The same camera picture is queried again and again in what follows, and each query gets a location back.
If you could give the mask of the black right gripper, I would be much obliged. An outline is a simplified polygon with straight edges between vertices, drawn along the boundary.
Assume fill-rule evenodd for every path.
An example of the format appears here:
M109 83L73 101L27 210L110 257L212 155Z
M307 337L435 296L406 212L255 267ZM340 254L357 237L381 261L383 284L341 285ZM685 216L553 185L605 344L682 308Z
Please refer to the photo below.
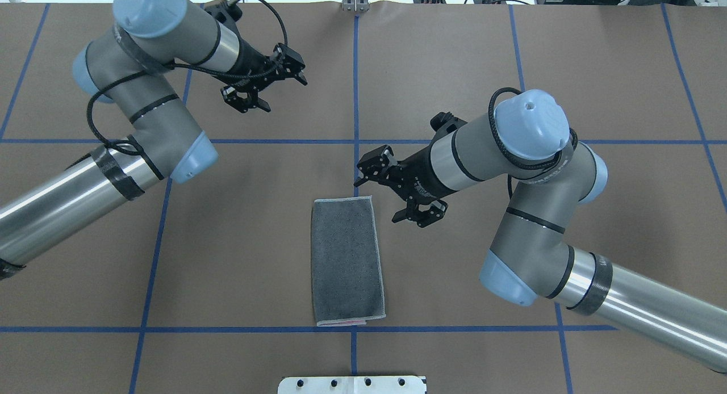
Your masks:
M361 187L366 182L376 182L391 187L394 185L393 181L398 181L394 190L407 201L407 206L392 216L392 223L412 221L419 228L436 223L444 218L448 209L447 203L441 199L455 193L434 173L429 146L404 160L397 161L392 147L382 145L365 153L356 164L356 168L359 175L353 182L355 188ZM429 204L429 208L425 211L420 210L421 204Z

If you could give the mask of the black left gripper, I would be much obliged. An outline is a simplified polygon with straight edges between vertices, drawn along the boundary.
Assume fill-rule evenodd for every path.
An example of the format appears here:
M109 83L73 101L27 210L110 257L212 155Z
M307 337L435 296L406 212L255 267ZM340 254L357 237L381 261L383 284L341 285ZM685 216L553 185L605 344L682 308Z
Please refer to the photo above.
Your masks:
M250 83L259 90L265 89L273 81L282 81L292 78L303 86L307 86L304 76L304 63L301 55L284 43L277 43L273 48L272 57L266 57L253 48L246 40L240 40L238 58L229 73L234 76L257 75L270 71L262 77L233 80L229 86L220 89L223 101L240 113L247 113L252 109L270 112L270 104L259 97L257 91L247 87Z

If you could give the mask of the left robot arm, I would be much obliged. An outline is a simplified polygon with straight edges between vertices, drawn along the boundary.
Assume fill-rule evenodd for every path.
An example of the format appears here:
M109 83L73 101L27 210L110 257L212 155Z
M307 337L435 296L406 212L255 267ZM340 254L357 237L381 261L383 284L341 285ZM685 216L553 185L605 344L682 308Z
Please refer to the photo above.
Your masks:
M99 145L62 173L2 208L2 279L166 179L189 181L218 153L172 88L174 70L223 83L223 101L245 113L270 111L260 91L286 79L307 84L306 64L282 40L269 55L241 37L243 0L200 7L190 0L114 0L114 22L73 62L89 95L86 122Z

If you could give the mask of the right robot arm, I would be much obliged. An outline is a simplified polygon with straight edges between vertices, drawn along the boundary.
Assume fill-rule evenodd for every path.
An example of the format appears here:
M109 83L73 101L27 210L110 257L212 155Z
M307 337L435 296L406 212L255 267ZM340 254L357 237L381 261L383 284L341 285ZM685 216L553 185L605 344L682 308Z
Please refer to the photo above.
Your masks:
M408 158L397 160L384 145L356 164L356 187L376 182L405 202L392 221L425 228L444 218L447 196L502 175L515 179L481 267L484 287L524 307L551 299L725 374L724 309L566 243L577 206L602 193L608 169L550 94L503 87L478 119L441 112L430 124L434 137Z

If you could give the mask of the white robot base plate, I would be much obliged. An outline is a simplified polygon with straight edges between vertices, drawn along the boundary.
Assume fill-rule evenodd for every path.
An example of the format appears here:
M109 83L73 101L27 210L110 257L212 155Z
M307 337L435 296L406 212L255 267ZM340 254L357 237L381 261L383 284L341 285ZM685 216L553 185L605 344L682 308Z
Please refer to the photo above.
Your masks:
M425 376L299 376L284 378L278 393L428 393Z

